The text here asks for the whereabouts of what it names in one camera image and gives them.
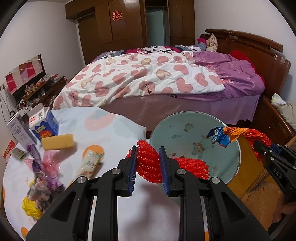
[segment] wooden cabinet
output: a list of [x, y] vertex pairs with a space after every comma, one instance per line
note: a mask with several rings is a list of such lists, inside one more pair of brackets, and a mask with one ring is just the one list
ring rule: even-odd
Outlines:
[[272, 142], [280, 145], [286, 145], [296, 135], [266, 96], [259, 100], [251, 128], [266, 134]]
[[194, 0], [168, 0], [171, 45], [195, 43]]
[[[195, 42], [194, 0], [167, 0], [170, 45]], [[73, 0], [66, 18], [78, 20], [85, 63], [111, 50], [147, 46], [145, 0]]]
[[106, 51], [147, 46], [144, 0], [74, 0], [66, 18], [78, 20], [86, 64]]

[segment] wooden headboard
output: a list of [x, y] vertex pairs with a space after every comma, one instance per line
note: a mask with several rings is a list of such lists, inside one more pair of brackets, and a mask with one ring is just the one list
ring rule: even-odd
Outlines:
[[[230, 54], [233, 50], [239, 50], [250, 58], [265, 79], [264, 95], [271, 99], [274, 93], [281, 93], [291, 67], [288, 60], [273, 51], [282, 53], [281, 44], [245, 32], [225, 29], [207, 29], [205, 32], [216, 36], [219, 53]], [[210, 34], [201, 34], [200, 37], [208, 39]]]

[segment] white tablecloth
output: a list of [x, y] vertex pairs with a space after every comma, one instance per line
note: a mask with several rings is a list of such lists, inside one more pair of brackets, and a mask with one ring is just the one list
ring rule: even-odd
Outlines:
[[[99, 177], [117, 167], [127, 151], [146, 136], [146, 128], [100, 108], [67, 108], [53, 110], [53, 114], [60, 124], [59, 134], [72, 133], [77, 143], [76, 151], [61, 152], [63, 161], [59, 180], [66, 187], [74, 178], [87, 147], [99, 145], [104, 149], [104, 164], [96, 175]], [[37, 148], [43, 156], [40, 143]], [[35, 223], [22, 209], [22, 201], [33, 178], [33, 172], [24, 162], [10, 158], [3, 180], [4, 205], [9, 222], [21, 237], [25, 237]], [[178, 233], [179, 206], [164, 195], [158, 184], [150, 183], [137, 174], [132, 196], [118, 198], [119, 241], [174, 241], [178, 240]]]

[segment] cartoon print on bowl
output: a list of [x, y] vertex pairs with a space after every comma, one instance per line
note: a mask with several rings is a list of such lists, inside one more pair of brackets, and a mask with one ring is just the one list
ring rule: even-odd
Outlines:
[[210, 138], [207, 138], [206, 135], [201, 136], [201, 141], [198, 143], [193, 142], [194, 148], [192, 150], [192, 155], [198, 155], [198, 158], [202, 158], [202, 154], [205, 150], [213, 149], [214, 145], [211, 142]]
[[216, 176], [218, 173], [218, 166], [217, 165], [214, 165], [213, 166], [213, 176]]
[[168, 157], [175, 157], [176, 153], [174, 152], [173, 154], [169, 154]]
[[184, 131], [185, 131], [185, 132], [188, 132], [188, 131], [190, 131], [192, 128], [193, 128], [193, 125], [188, 123], [187, 125], [185, 125], [185, 127], [184, 127]]

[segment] white wall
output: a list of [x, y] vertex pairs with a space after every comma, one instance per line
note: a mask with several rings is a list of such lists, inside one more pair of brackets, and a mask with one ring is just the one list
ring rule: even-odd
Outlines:
[[[65, 5], [27, 2], [0, 38], [0, 83], [19, 64], [41, 54], [46, 73], [72, 79], [83, 68], [76, 23], [66, 19]], [[8, 111], [3, 108], [6, 121]], [[3, 153], [13, 138], [0, 112], [0, 187], [5, 168]]]
[[296, 37], [277, 8], [268, 0], [194, 0], [196, 37], [207, 28], [257, 34], [284, 46], [291, 70], [281, 96], [296, 104]]

